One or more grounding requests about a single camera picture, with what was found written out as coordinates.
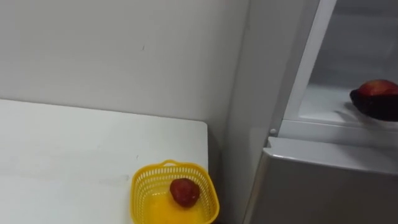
yellow basket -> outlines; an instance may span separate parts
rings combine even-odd
[[[188,178],[199,185],[200,196],[192,208],[174,202],[171,181]],[[220,211],[213,183],[204,168],[193,163],[166,160],[139,169],[132,179],[130,213],[135,224],[210,224]]]

dark bowl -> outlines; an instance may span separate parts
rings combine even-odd
[[[381,121],[398,121],[398,95],[366,96],[353,90],[349,97],[354,106],[366,116]]]

white table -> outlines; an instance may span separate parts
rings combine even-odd
[[[140,167],[208,167],[205,123],[0,100],[0,223],[131,223]]]

basket rim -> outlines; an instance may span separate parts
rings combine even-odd
[[[213,197],[215,199],[216,211],[215,211],[215,214],[213,215],[213,217],[211,219],[209,219],[207,222],[203,223],[203,224],[211,224],[211,223],[213,223],[216,220],[216,218],[217,218],[217,216],[218,216],[218,214],[220,212],[220,203],[218,201],[218,196],[217,196],[217,193],[216,193],[216,189],[214,187],[213,181],[210,178],[209,173],[206,171],[206,169],[204,169],[202,166],[200,166],[200,165],[198,165],[196,163],[193,163],[193,162],[177,162],[177,161],[172,160],[172,159],[167,159],[167,160],[165,160],[165,161],[163,161],[163,162],[161,162],[159,164],[146,165],[144,167],[141,167],[134,174],[134,176],[132,178],[132,181],[131,181],[130,201],[129,201],[129,204],[130,204],[130,209],[129,209],[130,210],[130,217],[133,220],[133,222],[135,224],[139,224],[139,222],[137,221],[137,219],[135,218],[135,216],[134,216],[134,214],[132,212],[132,195],[133,195],[133,192],[136,189],[137,179],[139,178],[139,176],[144,171],[147,171],[148,169],[156,169],[156,168],[160,168],[160,167],[163,167],[163,166],[167,166],[167,164],[171,164],[171,166],[177,166],[177,167],[186,167],[186,166],[194,167],[195,169],[200,170],[204,174],[206,181],[209,183],[209,187],[211,189],[211,194],[213,195]]]

apple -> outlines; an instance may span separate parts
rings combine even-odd
[[[388,80],[371,80],[362,84],[358,91],[366,96],[396,95],[398,85]]]
[[[175,179],[170,184],[170,193],[181,207],[190,208],[200,196],[199,185],[188,178]]]

